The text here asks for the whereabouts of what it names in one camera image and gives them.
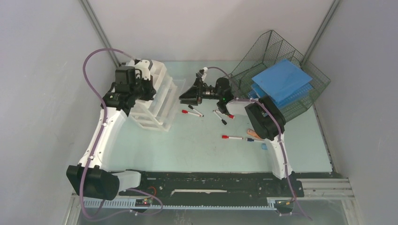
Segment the white plastic drawer organizer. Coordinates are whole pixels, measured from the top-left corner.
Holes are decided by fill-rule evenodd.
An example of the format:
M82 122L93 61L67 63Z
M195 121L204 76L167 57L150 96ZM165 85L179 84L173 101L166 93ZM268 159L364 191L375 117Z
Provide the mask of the white plastic drawer organizer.
M179 108L178 96L182 93L185 80L170 76L164 63L154 60L153 63L156 69L152 73L156 90L154 100L137 100L129 118L143 129L168 132Z

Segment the orange highlighter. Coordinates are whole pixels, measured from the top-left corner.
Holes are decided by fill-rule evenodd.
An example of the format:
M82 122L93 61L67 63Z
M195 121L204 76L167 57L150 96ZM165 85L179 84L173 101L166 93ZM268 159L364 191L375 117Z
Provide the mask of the orange highlighter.
M252 129L248 129L246 133L253 138L261 140L261 138L257 135L257 133Z

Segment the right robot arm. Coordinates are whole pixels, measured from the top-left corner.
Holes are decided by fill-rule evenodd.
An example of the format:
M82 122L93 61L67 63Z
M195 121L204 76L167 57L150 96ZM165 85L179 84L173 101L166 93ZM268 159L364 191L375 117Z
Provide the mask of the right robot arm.
M199 105L204 99L217 100L217 110L226 116L247 116L257 136L265 143L272 159L272 173L278 178L273 190L279 196L287 195L292 173L284 143L286 119L269 96L257 99L235 97L227 78L216 80L215 86L207 85L203 78L196 78L193 85L179 96L180 103Z

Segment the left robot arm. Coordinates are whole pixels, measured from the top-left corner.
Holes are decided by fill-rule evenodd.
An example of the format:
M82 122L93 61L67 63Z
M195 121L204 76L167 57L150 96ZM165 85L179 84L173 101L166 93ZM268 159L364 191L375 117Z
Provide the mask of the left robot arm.
M148 182L133 170L111 173L108 157L116 137L138 100L151 101L156 90L147 66L120 66L111 89L100 98L100 118L93 138L77 165L66 176L80 197L113 200L119 192L131 189L137 195L148 191Z

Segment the black cap marker upper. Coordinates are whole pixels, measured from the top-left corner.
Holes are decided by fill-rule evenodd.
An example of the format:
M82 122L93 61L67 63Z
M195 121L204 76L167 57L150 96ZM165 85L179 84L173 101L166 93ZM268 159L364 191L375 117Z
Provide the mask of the black cap marker upper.
M204 115L203 115L200 111L198 111L197 109L195 109L192 105L188 105L188 107L189 107L190 109L192 109L194 112L196 112L197 114L199 114L201 117L204 117Z

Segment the black cap marker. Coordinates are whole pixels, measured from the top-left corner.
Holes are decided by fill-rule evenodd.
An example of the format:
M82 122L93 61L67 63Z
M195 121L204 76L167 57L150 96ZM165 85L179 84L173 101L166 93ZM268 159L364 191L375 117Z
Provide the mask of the black cap marker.
M199 114L201 117L204 117L204 115L203 115L200 111L198 111L197 109L195 109L192 105L188 105L188 107L189 107L190 109L192 109L194 112L196 112L197 114Z
M213 110L213 113L218 117L218 119L224 124L227 125L227 122L219 115L216 110Z

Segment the red cap marker left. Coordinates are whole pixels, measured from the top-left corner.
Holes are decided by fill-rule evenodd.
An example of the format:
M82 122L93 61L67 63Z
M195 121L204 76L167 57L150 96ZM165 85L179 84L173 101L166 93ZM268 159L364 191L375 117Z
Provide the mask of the red cap marker left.
M200 115L200 114L198 114L198 113L194 113L194 112L190 112L190 111L187 111L187 110L182 110L181 112L182 112L182 113L184 113L184 114L189 114L189 115L193 115L193 116L201 117L201 115Z

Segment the red cap marker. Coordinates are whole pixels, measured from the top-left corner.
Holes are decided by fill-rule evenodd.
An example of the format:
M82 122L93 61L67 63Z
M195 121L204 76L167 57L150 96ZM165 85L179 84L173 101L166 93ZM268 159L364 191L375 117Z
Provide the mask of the red cap marker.
M190 112L190 111L187 111L187 110L182 110L181 112L182 112L182 113L184 113L184 114L189 114L189 115L193 115L193 116L201 117L201 115L200 115L200 114L198 114L198 113L194 113L194 112Z
M234 115L226 115L226 114L221 113L219 110L215 110L215 112L216 112L217 114L221 115L221 116L227 116L227 117L230 118L230 119L234 119L234 118L235 118Z
M239 136L229 136L229 135L222 135L222 139L243 140L243 137L239 137Z

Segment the black cap marker lower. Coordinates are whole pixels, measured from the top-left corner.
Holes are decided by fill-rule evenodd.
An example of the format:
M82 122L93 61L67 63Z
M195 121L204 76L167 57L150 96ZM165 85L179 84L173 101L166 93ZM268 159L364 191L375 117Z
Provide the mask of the black cap marker lower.
M224 124L227 125L227 122L219 115L216 110L213 110L213 113L218 117L218 119Z

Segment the red cap marker right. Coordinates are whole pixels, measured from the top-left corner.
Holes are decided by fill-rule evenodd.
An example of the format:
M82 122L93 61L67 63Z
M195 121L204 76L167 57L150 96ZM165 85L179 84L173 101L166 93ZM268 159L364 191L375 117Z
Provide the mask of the red cap marker right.
M226 115L226 114L221 113L219 110L215 110L215 112L216 112L217 114L221 115L221 116L227 116L227 117L230 118L230 119L234 119L234 118L235 118L234 115Z

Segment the red cap marker bottom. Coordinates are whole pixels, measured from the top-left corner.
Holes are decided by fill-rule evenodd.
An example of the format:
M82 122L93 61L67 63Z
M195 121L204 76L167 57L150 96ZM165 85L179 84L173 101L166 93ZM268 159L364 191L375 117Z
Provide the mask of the red cap marker bottom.
M222 139L243 140L243 137L239 137L239 136L229 136L229 135L222 135Z

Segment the blue cap marker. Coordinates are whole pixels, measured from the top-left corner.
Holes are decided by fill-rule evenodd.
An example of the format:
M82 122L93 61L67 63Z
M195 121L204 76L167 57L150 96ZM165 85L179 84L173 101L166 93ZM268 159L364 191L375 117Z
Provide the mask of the blue cap marker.
M258 139L252 139L252 138L246 138L246 140L248 141L248 142L259 142L259 143L262 143L262 142L264 142L263 140L258 140Z

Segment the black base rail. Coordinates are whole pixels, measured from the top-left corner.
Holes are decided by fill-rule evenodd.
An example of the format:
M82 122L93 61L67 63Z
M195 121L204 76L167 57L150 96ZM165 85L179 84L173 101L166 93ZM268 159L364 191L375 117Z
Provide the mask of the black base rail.
M137 190L154 194L164 206L254 208L272 198L292 198L286 180L270 172L144 172Z

